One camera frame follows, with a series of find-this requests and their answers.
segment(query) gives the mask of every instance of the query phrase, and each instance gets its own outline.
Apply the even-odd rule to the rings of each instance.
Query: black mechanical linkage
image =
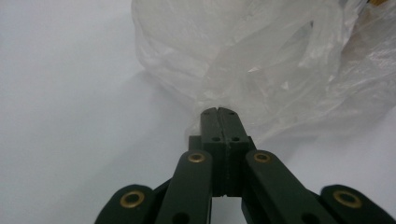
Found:
[[[201,114],[201,135],[190,136],[170,180],[120,189],[95,224],[208,224],[212,197],[224,195],[242,198],[247,224],[396,224],[355,189],[306,189],[274,154],[256,149],[226,108]]]

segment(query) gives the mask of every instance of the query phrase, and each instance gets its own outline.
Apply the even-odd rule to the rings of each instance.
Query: brass ring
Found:
[[[130,200],[128,200],[128,197],[130,196],[137,196],[137,200],[133,200],[131,202]],[[122,195],[122,198],[120,199],[120,204],[124,208],[135,208],[143,201],[145,201],[145,194],[139,190],[134,190]]]
[[[348,197],[351,197],[351,198],[353,199],[353,201],[350,202],[350,201],[345,200],[345,199],[342,197],[343,195],[346,195],[346,196],[348,196]],[[346,191],[346,190],[336,190],[336,191],[332,194],[332,196],[334,197],[334,199],[335,199],[337,202],[339,202],[339,203],[341,203],[341,204],[343,204],[343,205],[345,205],[345,206],[347,206],[347,207],[350,207],[350,208],[360,208],[360,207],[362,206],[361,199],[360,199],[358,196],[356,196],[355,194],[353,194],[353,193],[351,193],[351,192],[349,192],[349,191]]]
[[[189,161],[191,162],[201,162],[205,160],[205,156],[201,153],[192,153],[189,156]]]
[[[258,162],[268,162],[271,160],[271,157],[266,153],[258,152],[254,154],[254,160]]]

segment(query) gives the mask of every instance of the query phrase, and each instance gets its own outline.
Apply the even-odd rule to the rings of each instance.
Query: crumpled plastic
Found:
[[[299,125],[354,133],[396,105],[395,3],[364,5],[133,0],[136,53],[196,115],[228,107],[255,142]]]

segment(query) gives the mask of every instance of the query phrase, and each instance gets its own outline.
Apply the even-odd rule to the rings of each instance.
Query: transparent plastic wrap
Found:
[[[134,0],[132,11],[146,69],[196,115],[237,111],[260,142],[297,125],[352,133],[395,106],[394,5],[366,8],[347,45],[364,1]]]

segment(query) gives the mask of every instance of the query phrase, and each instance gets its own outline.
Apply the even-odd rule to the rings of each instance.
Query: white surface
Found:
[[[172,175],[191,112],[141,70],[130,0],[0,2],[0,223],[93,223],[116,190]],[[396,217],[395,135],[394,108],[352,139],[260,147]],[[239,207],[215,199],[212,223],[245,223]]]

